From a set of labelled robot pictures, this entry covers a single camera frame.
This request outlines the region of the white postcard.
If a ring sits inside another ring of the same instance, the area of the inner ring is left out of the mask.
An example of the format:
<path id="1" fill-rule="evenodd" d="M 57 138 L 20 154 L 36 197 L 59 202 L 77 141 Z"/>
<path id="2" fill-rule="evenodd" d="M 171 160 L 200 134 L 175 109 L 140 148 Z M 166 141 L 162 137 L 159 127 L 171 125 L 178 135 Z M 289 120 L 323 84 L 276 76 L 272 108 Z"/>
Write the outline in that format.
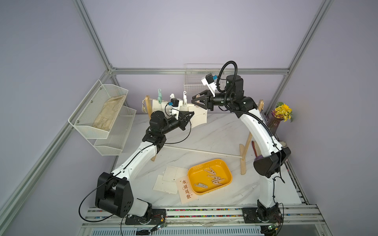
<path id="1" fill-rule="evenodd" d="M 207 123 L 207 110 L 193 104 L 189 104 L 187 107 L 189 112 L 194 112 L 194 115 L 191 118 L 193 128 Z"/>
<path id="2" fill-rule="evenodd" d="M 164 112 L 164 108 L 167 104 L 167 101 L 162 101 L 161 103 L 159 103 L 158 100 L 156 99 L 153 99 L 152 100 L 152 112 L 155 112 L 155 111 L 163 111 Z"/>
<path id="3" fill-rule="evenodd" d="M 153 186 L 153 190 L 165 192 L 168 194 L 177 194 L 178 189 L 177 189 L 176 182 L 164 181 L 162 178 L 163 178 L 162 175 L 157 176 L 157 179 Z"/>
<path id="4" fill-rule="evenodd" d="M 162 180 L 165 182 L 176 182 L 177 179 L 187 176 L 188 169 L 174 166 L 167 166 Z"/>
<path id="5" fill-rule="evenodd" d="M 189 111 L 189 108 L 190 108 L 190 106 L 189 106 L 189 104 L 187 104 L 186 106 L 180 106 L 178 110 L 180 112 L 187 112 L 187 111 Z"/>

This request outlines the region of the white hooked clothespin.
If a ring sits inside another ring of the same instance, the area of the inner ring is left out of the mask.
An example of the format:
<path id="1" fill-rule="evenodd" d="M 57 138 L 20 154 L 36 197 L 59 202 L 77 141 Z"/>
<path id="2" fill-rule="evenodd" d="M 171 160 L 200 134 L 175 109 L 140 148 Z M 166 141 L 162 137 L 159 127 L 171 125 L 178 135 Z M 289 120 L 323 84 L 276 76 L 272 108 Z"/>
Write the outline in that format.
<path id="1" fill-rule="evenodd" d="M 187 106 L 187 92 L 183 91 L 183 106 Z"/>

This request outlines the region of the green plastic clothespin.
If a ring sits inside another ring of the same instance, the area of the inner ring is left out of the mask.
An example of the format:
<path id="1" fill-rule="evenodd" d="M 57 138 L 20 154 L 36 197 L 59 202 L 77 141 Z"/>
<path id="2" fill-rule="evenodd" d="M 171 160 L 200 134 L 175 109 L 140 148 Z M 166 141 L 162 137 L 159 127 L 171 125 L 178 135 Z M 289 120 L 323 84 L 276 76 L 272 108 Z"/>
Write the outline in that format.
<path id="1" fill-rule="evenodd" d="M 160 88 L 158 89 L 157 101 L 158 101 L 159 104 L 162 103 L 162 93 L 161 93 L 161 89 Z"/>

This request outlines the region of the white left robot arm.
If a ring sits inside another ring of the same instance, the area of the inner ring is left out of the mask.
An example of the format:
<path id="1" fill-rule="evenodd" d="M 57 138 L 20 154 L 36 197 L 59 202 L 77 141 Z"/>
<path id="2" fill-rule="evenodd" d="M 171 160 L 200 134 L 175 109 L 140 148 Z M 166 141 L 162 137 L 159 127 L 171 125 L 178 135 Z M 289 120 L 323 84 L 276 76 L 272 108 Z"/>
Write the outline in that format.
<path id="1" fill-rule="evenodd" d="M 131 182 L 163 148 L 166 134 L 177 128 L 184 131 L 194 115 L 194 112 L 179 111 L 167 118 L 163 111 L 153 112 L 142 142 L 131 157 L 111 173 L 104 172 L 99 176 L 95 206 L 121 218 L 132 215 L 149 221 L 152 204 L 133 195 Z"/>

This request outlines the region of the grey plastic clothespin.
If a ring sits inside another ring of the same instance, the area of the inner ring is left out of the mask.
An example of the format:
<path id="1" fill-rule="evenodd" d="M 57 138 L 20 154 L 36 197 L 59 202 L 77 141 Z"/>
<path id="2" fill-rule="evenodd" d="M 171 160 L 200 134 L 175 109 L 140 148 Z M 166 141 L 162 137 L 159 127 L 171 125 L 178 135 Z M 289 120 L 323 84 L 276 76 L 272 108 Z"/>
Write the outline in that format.
<path id="1" fill-rule="evenodd" d="M 196 184 L 194 184 L 194 186 L 195 186 L 195 187 L 200 187 L 200 188 L 205 188 L 205 189 L 207 189 L 207 188 L 208 188 L 208 186 L 207 186 L 207 185 L 205 185 L 205 184 L 202 184 L 202 183 L 196 183 Z"/>

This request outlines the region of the pink lettered postcard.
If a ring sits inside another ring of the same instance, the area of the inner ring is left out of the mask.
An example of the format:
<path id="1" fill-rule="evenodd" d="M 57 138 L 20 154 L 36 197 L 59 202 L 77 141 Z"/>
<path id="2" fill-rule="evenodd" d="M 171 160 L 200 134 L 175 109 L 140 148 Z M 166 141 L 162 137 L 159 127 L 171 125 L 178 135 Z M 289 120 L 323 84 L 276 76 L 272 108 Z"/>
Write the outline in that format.
<path id="1" fill-rule="evenodd" d="M 176 184 L 183 205 L 198 200 L 198 196 L 194 193 L 187 176 L 177 179 Z"/>

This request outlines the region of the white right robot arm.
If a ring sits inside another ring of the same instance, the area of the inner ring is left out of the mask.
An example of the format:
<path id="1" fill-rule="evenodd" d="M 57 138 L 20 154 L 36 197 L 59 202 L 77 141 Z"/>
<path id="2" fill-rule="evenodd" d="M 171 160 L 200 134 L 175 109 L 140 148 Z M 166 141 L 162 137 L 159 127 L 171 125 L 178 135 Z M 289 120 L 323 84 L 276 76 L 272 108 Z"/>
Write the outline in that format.
<path id="1" fill-rule="evenodd" d="M 254 160 L 254 169 L 260 175 L 260 195 L 257 202 L 257 219 L 267 223 L 283 220 L 283 211 L 276 201 L 275 182 L 281 178 L 281 166 L 290 156 L 289 147 L 284 147 L 264 122 L 257 104 L 251 97 L 244 95 L 243 79 L 238 75 L 234 61 L 226 62 L 218 76 L 206 75 L 202 79 L 207 90 L 193 96 L 191 103 L 205 110 L 224 107 L 234 113 L 247 127 L 260 149 Z"/>

